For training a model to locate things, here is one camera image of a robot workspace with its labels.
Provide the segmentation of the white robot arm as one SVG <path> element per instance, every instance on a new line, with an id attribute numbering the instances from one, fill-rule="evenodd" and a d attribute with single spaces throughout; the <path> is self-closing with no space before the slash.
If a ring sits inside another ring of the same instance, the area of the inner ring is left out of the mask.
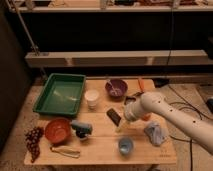
<path id="1" fill-rule="evenodd" d="M 175 109 L 160 92 L 145 92 L 135 102 L 128 103 L 124 107 L 117 131 L 150 113 L 165 118 L 213 155 L 213 125 Z"/>

